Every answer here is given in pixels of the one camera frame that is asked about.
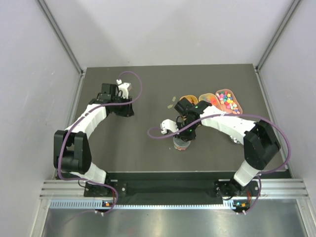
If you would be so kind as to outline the orange tray yellow gummies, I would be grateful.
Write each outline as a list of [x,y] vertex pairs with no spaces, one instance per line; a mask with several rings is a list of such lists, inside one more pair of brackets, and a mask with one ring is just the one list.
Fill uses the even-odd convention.
[[182,100],[183,98],[186,98],[190,103],[197,104],[198,99],[194,95],[185,95],[182,96],[179,100]]

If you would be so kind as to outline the silver metal scoop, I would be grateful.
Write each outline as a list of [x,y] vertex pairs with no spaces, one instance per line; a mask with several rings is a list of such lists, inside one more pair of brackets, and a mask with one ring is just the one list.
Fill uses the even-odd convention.
[[242,145],[243,145],[243,137],[233,137],[233,136],[230,136],[230,139],[231,139],[232,142],[234,142],[235,144],[242,144]]

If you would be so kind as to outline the pink tray colourful candies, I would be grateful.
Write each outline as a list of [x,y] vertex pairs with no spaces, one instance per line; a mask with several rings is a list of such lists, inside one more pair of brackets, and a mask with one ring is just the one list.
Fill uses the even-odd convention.
[[229,114],[236,114],[236,115],[243,114],[243,110],[231,90],[221,89],[221,90],[218,90],[215,93],[215,95],[219,101],[219,108],[222,111],[227,112]]

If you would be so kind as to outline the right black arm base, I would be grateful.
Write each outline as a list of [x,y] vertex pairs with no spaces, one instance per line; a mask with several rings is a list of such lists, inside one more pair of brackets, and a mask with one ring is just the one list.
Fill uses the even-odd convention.
[[214,182],[217,196],[229,199],[237,197],[254,197],[259,193],[259,184],[252,180],[246,186],[240,185],[236,180],[216,180]]

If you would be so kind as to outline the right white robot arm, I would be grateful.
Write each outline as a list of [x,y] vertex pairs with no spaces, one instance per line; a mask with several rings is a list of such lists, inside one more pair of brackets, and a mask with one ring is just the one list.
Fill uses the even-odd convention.
[[175,138],[181,143],[188,144],[194,140],[196,128],[202,125],[229,135],[243,145],[244,162],[230,183],[235,195],[243,195],[249,188],[248,183],[264,170],[280,150],[280,143],[272,126],[262,119],[258,122],[242,119],[235,114],[223,112],[206,101],[195,105],[186,98],[177,102],[175,110],[184,118],[182,122],[176,122],[180,133]]

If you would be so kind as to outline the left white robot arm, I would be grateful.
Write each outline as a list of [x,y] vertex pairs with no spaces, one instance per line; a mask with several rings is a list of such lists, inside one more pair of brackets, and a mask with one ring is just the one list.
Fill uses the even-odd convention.
[[60,172],[95,182],[95,190],[102,196],[111,192],[112,184],[107,172],[92,162],[88,139],[111,113],[127,118],[134,115],[130,90],[131,84],[120,80],[117,84],[102,84],[101,92],[88,103],[79,118],[65,130],[54,134],[54,167]]

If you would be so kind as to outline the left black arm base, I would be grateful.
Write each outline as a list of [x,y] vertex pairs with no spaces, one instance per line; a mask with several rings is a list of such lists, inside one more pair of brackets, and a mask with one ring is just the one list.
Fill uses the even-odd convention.
[[78,180],[78,185],[84,188],[84,197],[88,198],[103,198],[103,197],[116,197],[115,192],[110,189],[99,185],[93,185],[90,183],[86,183],[82,180]]

